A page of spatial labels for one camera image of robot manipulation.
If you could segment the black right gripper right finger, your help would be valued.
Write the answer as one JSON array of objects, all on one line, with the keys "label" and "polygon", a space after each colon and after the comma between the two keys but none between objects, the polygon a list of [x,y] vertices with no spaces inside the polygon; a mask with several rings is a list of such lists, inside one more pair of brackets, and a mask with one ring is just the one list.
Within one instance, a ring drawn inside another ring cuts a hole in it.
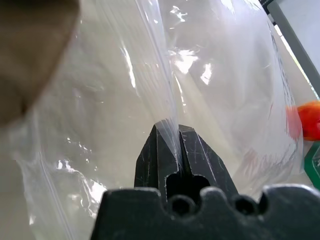
[{"label": "black right gripper right finger", "polygon": [[182,182],[191,198],[198,198],[206,187],[222,190],[227,198],[238,190],[223,162],[214,150],[200,137],[194,128],[179,126],[182,153]]}]

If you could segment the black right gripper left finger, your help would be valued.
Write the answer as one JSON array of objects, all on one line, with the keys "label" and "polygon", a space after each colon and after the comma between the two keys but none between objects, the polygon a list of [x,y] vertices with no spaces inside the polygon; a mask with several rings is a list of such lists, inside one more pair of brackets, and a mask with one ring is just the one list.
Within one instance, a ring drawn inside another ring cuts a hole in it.
[{"label": "black right gripper left finger", "polygon": [[178,161],[154,125],[136,161],[134,187],[155,188],[162,198],[169,198],[167,178],[178,171]]}]

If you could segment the clear plastic zip bag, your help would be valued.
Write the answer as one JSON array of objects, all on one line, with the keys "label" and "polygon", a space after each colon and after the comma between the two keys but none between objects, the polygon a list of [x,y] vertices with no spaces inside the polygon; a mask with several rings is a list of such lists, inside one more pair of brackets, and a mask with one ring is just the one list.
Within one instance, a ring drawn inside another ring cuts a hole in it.
[{"label": "clear plastic zip bag", "polygon": [[76,34],[16,131],[36,240],[85,240],[104,191],[132,187],[153,126],[195,129],[257,197],[302,168],[303,139],[258,0],[79,0]]}]

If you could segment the green box with clear lid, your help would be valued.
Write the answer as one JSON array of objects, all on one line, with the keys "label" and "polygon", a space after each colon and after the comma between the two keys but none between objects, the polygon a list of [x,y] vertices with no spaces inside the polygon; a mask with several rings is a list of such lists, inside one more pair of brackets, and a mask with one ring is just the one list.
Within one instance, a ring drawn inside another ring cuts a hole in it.
[{"label": "green box with clear lid", "polygon": [[320,143],[314,142],[304,158],[304,171],[312,185],[320,190]]}]

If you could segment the orange wicker basket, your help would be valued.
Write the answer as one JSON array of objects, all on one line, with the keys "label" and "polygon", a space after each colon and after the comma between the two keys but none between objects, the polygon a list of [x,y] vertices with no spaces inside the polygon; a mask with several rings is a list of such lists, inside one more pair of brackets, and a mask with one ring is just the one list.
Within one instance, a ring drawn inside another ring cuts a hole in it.
[{"label": "orange wicker basket", "polygon": [[320,141],[320,100],[300,106],[286,106],[288,134],[297,140],[301,134],[305,141]]}]

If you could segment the grey window frame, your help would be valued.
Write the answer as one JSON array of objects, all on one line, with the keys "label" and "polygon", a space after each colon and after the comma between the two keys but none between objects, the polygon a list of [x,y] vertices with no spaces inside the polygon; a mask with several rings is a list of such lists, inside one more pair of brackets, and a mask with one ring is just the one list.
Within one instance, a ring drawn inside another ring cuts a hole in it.
[{"label": "grey window frame", "polygon": [[259,0],[320,97],[320,0]]}]

